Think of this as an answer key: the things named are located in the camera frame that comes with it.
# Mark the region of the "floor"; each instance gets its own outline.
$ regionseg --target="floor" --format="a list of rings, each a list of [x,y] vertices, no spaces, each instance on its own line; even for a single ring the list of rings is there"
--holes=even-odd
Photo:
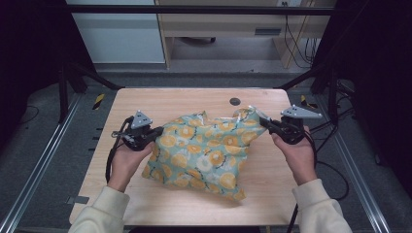
[[[300,48],[304,51],[305,43]],[[296,61],[301,67],[308,66],[300,56]],[[106,79],[125,86],[272,88],[308,70],[299,66],[283,68],[269,38],[218,38],[214,44],[208,39],[182,38],[176,40],[169,69],[161,64],[140,64],[125,70],[102,66],[99,72]],[[12,214],[16,224],[12,227],[17,228],[16,232],[67,232],[70,227],[68,216],[72,205],[66,203],[67,199],[79,191],[116,96],[115,91],[100,83],[91,79],[86,82],[86,94],[69,91],[70,100],[77,105],[64,135],[55,135],[61,124],[57,124],[58,86],[54,84],[30,97],[22,124],[1,151],[0,218],[6,222],[6,217]],[[288,95],[296,105],[301,105],[301,96],[305,96],[307,103],[318,106],[314,111],[322,113],[326,110],[326,93],[312,95],[308,88],[311,82],[300,83],[290,89]],[[95,111],[92,106],[101,93],[105,98]],[[347,98],[339,104],[339,113],[352,107]],[[348,113],[341,117],[337,133],[319,152],[320,160],[338,169],[349,182],[348,196],[340,201],[345,218],[354,232],[412,232],[411,199],[390,168],[376,165],[372,149],[356,121],[356,113]],[[313,128],[325,121],[327,118],[306,120],[305,124]],[[317,145],[330,131],[331,128],[326,127],[314,135]],[[50,147],[51,138],[57,138],[60,143]],[[38,171],[38,178],[33,176],[34,170]],[[330,196],[341,196],[345,192],[345,184],[337,173],[320,165],[318,174]],[[271,232],[285,231],[285,226],[271,226]]]

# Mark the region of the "yellow floral cloth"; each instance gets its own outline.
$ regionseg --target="yellow floral cloth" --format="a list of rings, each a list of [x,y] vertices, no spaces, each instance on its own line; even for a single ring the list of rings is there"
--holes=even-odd
[[[249,144],[266,130],[254,107],[240,109],[233,117],[209,119],[206,112],[181,116],[163,127],[144,178],[234,200],[246,197],[237,177]]]

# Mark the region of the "hand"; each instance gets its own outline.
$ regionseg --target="hand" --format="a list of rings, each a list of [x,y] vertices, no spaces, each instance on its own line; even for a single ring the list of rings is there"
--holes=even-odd
[[[304,126],[304,128],[305,131],[309,132],[307,126]],[[318,178],[315,172],[313,149],[306,138],[296,145],[289,145],[285,143],[281,137],[273,133],[272,140],[285,155],[297,185],[308,183]]]
[[[121,145],[112,161],[112,177],[107,183],[119,192],[125,192],[131,178],[136,173],[142,160],[151,154],[155,143],[151,142],[141,151],[133,151],[126,145]]]

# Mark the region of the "wooden board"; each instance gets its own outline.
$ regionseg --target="wooden board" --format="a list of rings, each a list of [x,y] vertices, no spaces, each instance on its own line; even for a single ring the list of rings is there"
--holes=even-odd
[[[241,104],[232,106],[230,98]],[[161,126],[186,114],[205,110],[208,117],[232,117],[240,107],[253,105],[269,116],[280,119],[280,112],[291,104],[287,93],[278,89],[197,89],[197,88],[127,88],[119,91],[106,121],[101,138],[86,173],[79,195],[90,198],[91,205],[106,185],[106,159],[115,139],[113,131],[141,110]],[[295,205],[295,182],[285,157],[264,132],[252,141],[239,185],[247,198],[234,202],[217,194],[191,189],[170,188],[141,177],[148,157],[129,184],[130,195],[124,221],[126,225],[279,225],[288,224]],[[76,204],[73,222],[85,205]]]

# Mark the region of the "white sleeve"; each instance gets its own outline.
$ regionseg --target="white sleeve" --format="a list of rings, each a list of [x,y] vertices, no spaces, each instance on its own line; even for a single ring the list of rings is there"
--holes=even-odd
[[[123,216],[129,196],[104,186],[90,207],[85,207],[70,227],[71,232],[123,232]]]
[[[336,200],[330,199],[320,179],[293,189],[301,233],[352,232]]]

